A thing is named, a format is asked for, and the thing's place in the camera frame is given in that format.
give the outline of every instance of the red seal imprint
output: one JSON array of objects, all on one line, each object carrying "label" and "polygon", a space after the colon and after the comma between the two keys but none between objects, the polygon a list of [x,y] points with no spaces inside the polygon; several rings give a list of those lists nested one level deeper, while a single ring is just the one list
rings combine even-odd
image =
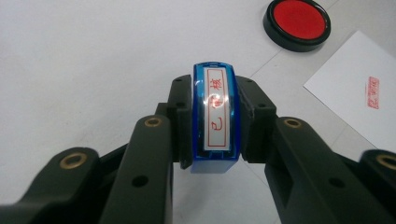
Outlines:
[{"label": "red seal imprint", "polygon": [[379,109],[379,79],[369,77],[367,85],[367,105],[374,109]]}]

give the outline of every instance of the red circle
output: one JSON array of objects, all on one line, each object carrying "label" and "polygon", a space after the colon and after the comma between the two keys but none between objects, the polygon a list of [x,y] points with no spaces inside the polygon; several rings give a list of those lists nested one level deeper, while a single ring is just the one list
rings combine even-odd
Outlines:
[{"label": "red circle", "polygon": [[283,31],[301,39],[318,38],[326,28],[320,12],[314,6],[298,0],[277,4],[274,18]]}]

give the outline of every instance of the round ink pad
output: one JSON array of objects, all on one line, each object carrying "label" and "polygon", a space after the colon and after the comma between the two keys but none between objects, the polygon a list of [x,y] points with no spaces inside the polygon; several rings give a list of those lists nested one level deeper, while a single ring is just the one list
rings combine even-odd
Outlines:
[{"label": "round ink pad", "polygon": [[267,8],[262,23],[265,32],[280,47],[297,52],[316,49],[331,31],[327,12],[311,0],[275,0]]}]

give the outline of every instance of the blue object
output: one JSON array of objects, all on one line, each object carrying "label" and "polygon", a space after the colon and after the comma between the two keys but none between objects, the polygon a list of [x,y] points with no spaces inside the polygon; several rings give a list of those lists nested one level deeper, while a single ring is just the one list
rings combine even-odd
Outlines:
[{"label": "blue object", "polygon": [[239,95],[227,63],[194,66],[192,173],[225,173],[239,158]]}]

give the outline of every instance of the paper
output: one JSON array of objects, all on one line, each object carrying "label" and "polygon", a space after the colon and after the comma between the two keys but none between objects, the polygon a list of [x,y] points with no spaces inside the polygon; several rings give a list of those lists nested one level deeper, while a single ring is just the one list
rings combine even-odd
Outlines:
[{"label": "paper", "polygon": [[396,152],[396,60],[362,32],[304,86],[375,147]]}]

